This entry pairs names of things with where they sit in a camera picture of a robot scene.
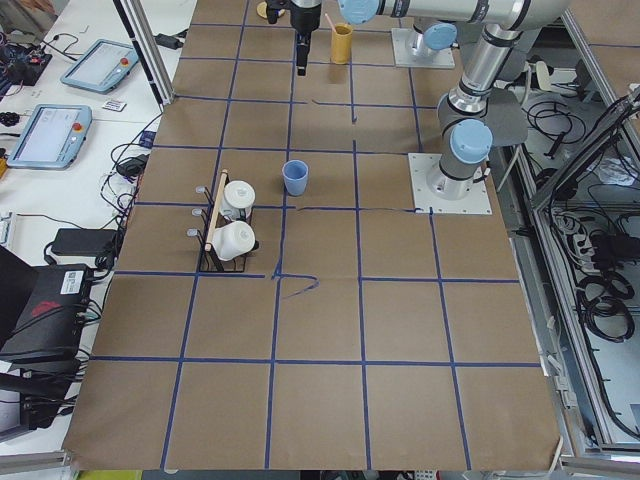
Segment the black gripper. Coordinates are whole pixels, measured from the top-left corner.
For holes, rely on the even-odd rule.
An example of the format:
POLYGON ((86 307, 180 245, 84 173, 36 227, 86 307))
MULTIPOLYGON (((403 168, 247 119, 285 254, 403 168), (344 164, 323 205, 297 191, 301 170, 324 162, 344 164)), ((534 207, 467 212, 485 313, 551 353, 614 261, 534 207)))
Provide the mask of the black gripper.
POLYGON ((311 34, 319 28, 321 0, 291 0, 291 26, 296 30, 296 74, 305 76, 311 47, 311 34))

